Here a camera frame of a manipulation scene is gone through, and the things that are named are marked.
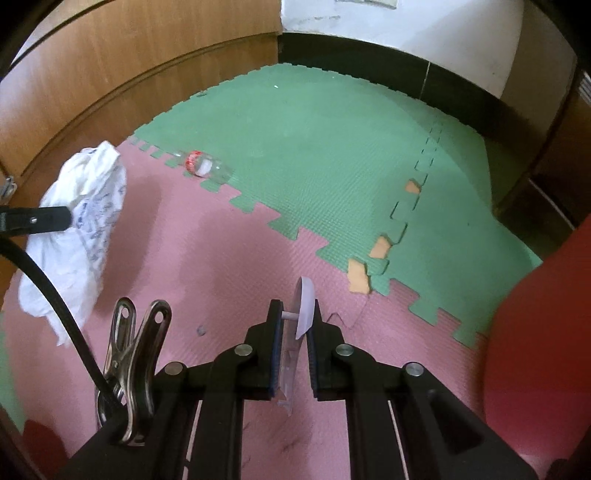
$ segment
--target white plastic bag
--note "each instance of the white plastic bag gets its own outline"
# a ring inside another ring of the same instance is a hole
[[[123,206],[125,167],[109,142],[85,148],[64,163],[39,206],[67,206],[72,226],[64,232],[30,235],[27,253],[55,285],[80,328],[102,291],[109,237]],[[23,275],[18,289],[23,311],[46,316],[61,345],[68,334],[39,289]]]

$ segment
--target plastic bottle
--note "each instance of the plastic bottle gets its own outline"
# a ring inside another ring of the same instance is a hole
[[[232,177],[233,170],[209,153],[178,150],[173,155],[177,157],[179,165],[183,165],[185,170],[197,177],[211,179],[220,185],[228,183]]]

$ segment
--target metal screw head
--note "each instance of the metal screw head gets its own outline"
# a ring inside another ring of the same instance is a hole
[[[183,371],[183,364],[181,362],[170,362],[164,367],[164,373],[167,375],[178,375]]]
[[[248,343],[241,343],[234,349],[234,353],[239,356],[248,356],[252,353],[252,347]]]
[[[417,362],[410,362],[406,367],[404,367],[404,369],[409,375],[412,375],[413,377],[420,377],[425,371],[425,367]]]
[[[355,351],[355,348],[352,345],[349,345],[348,343],[341,343],[336,349],[335,351],[340,355],[340,356],[349,356],[349,355],[353,355],[353,352]]]

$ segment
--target white wall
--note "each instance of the white wall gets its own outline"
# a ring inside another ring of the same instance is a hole
[[[398,0],[397,9],[282,0],[285,31],[355,38],[430,60],[500,97],[519,41],[523,0]]]

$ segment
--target metal binder clip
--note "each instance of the metal binder clip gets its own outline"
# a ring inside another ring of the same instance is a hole
[[[103,374],[119,401],[124,397],[126,401],[127,428],[120,443],[143,445],[148,434],[154,416],[152,379],[171,317],[170,305],[164,300],[155,300],[134,337],[133,302],[124,297],[115,306]],[[101,426],[112,414],[100,393],[96,397],[96,411]]]
[[[6,205],[14,192],[17,191],[17,184],[13,177],[7,177],[4,185],[0,186],[0,205]]]

